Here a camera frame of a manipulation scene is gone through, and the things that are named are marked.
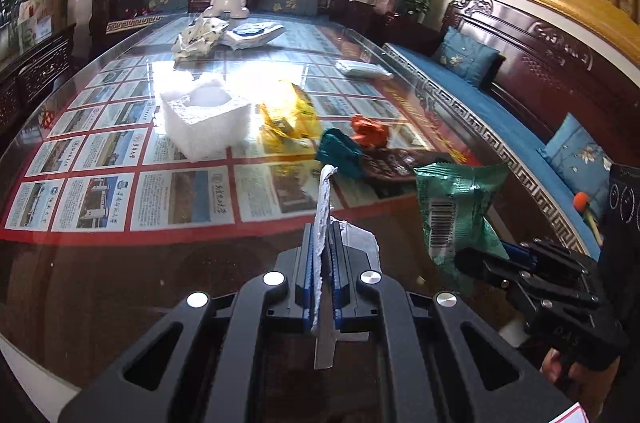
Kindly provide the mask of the person's right hand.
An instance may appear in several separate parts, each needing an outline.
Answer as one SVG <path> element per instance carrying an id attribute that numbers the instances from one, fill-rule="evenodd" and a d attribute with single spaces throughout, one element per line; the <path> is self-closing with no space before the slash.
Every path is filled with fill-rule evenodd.
<path id="1" fill-rule="evenodd" d="M 554 348 L 544 356 L 540 372 L 569 399 L 580 403 L 590 422 L 597 420 L 616 377 L 620 358 L 604 371 L 592 371 L 578 362 L 571 365 Z"/>

